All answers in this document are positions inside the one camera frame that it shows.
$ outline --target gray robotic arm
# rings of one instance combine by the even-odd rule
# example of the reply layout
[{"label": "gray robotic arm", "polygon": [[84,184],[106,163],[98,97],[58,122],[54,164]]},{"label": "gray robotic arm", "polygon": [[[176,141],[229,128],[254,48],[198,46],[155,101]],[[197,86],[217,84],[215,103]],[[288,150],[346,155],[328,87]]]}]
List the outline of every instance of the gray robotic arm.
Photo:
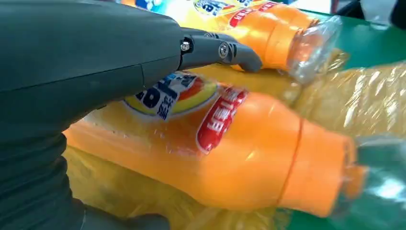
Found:
[{"label": "gray robotic arm", "polygon": [[178,69],[261,66],[230,37],[112,2],[0,0],[0,29],[2,230],[134,229],[72,198],[62,131]]}]

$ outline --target printed logo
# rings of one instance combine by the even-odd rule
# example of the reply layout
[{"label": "printed logo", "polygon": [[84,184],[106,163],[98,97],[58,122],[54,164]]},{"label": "printed logo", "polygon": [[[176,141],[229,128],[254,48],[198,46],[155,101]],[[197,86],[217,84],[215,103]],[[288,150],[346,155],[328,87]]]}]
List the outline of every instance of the printed logo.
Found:
[{"label": "printed logo", "polygon": [[142,115],[168,120],[171,115],[191,112],[208,103],[216,92],[217,84],[192,73],[176,72],[148,90],[125,98],[124,103]]},{"label": "printed logo", "polygon": [[244,5],[245,7],[249,6],[252,2],[252,0],[237,0],[237,2],[241,5]]},{"label": "printed logo", "polygon": [[214,0],[195,0],[193,4],[198,12],[214,17],[230,13],[238,9],[238,7],[235,5]]},{"label": "printed logo", "polygon": [[272,8],[272,7],[276,6],[276,5],[278,5],[277,2],[270,1],[270,2],[267,2],[267,3],[263,4],[263,5],[258,9],[258,11],[264,12],[264,11],[267,11],[269,8]]},{"label": "printed logo", "polygon": [[208,154],[220,143],[223,134],[228,130],[237,108],[244,102],[248,92],[227,88],[223,95],[213,104],[207,113],[196,135],[200,151]]},{"label": "printed logo", "polygon": [[256,10],[246,8],[238,11],[234,16],[230,19],[230,26],[236,27],[248,14],[254,12]]}]

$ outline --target screw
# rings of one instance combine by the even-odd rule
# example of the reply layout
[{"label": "screw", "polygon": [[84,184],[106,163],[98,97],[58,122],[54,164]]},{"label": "screw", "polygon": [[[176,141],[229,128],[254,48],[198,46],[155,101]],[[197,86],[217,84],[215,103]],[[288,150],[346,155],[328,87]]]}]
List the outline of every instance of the screw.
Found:
[{"label": "screw", "polygon": [[183,42],[182,45],[180,46],[181,51],[188,51],[190,49],[190,43],[189,42]]},{"label": "screw", "polygon": [[221,58],[226,58],[227,54],[228,54],[228,45],[223,42],[220,44],[219,48],[218,48],[218,54]]}]

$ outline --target yellow plastic wrap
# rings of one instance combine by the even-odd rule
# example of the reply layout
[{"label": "yellow plastic wrap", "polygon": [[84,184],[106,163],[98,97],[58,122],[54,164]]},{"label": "yellow plastic wrap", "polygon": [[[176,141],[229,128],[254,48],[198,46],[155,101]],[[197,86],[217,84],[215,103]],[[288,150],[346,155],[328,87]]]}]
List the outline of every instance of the yellow plastic wrap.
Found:
[{"label": "yellow plastic wrap", "polygon": [[329,74],[303,90],[294,109],[346,135],[406,135],[406,63]]},{"label": "yellow plastic wrap", "polygon": [[[339,69],[346,57],[337,50],[323,68],[324,72]],[[302,90],[293,80],[272,70],[248,74],[208,66],[193,71],[251,91],[271,94],[287,104],[297,100]],[[283,230],[290,221],[289,211],[275,207],[240,212],[202,206],[171,186],[74,148],[68,147],[64,156],[68,160],[74,196],[119,217],[160,213],[169,218],[174,230]]]},{"label": "yellow plastic wrap", "polygon": [[121,218],[159,213],[173,230],[285,230],[291,212],[274,207],[254,212],[205,207],[190,196],[139,173],[68,147],[73,195]]}]

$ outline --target plastic bottle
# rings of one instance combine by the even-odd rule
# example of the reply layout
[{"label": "plastic bottle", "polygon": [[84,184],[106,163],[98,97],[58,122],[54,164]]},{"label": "plastic bottle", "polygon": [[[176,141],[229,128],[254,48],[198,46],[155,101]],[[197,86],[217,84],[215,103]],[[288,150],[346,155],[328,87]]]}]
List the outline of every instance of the plastic bottle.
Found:
[{"label": "plastic bottle", "polygon": [[72,147],[232,210],[326,217],[357,197],[365,174],[352,139],[269,96],[187,73],[93,111],[65,135]]},{"label": "plastic bottle", "polygon": [[215,0],[123,3],[165,14],[184,27],[230,35],[251,47],[260,56],[264,69],[287,71],[300,83],[315,77],[331,53],[340,29],[338,17],[314,26],[317,20],[304,17],[298,9],[271,2],[251,8]]}]

